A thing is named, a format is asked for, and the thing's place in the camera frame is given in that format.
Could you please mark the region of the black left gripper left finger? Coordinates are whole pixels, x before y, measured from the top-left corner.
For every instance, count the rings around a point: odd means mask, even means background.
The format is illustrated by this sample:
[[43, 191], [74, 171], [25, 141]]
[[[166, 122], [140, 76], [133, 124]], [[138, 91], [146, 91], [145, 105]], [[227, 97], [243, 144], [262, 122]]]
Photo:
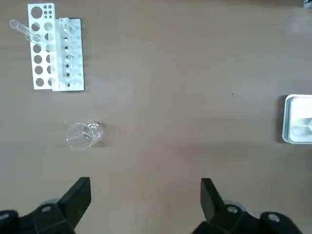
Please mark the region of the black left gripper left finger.
[[0, 212], [2, 234], [74, 234], [91, 203], [91, 181], [80, 177], [60, 198], [50, 199], [27, 215], [16, 210]]

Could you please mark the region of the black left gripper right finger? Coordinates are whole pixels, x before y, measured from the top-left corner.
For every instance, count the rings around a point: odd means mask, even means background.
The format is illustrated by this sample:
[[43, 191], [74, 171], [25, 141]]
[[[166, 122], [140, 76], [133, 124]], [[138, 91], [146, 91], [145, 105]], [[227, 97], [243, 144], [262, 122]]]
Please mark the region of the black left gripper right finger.
[[286, 215], [263, 212], [259, 218], [221, 198], [212, 180], [202, 178], [200, 204], [205, 216], [194, 234], [301, 234], [302, 231]]

